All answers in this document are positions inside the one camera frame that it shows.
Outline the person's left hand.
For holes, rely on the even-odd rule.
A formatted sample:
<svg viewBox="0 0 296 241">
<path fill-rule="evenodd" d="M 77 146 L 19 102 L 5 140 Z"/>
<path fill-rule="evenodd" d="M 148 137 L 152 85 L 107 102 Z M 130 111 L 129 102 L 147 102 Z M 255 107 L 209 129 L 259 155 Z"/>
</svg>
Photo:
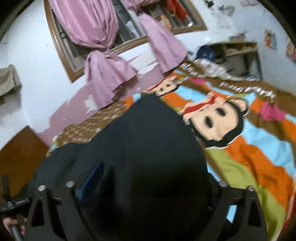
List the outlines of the person's left hand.
<svg viewBox="0 0 296 241">
<path fill-rule="evenodd" d="M 20 221 L 20 223 L 18 222 L 18 220 L 13 219 L 11 217 L 6 217 L 3 219 L 3 224 L 5 226 L 5 228 L 8 230 L 8 232 L 10 233 L 10 235 L 15 238 L 13 232 L 11 231 L 11 227 L 16 225 L 19 226 L 19 230 L 22 234 L 22 236 L 25 235 L 25 224 L 27 223 L 27 219 L 25 217 L 23 217 Z"/>
</svg>

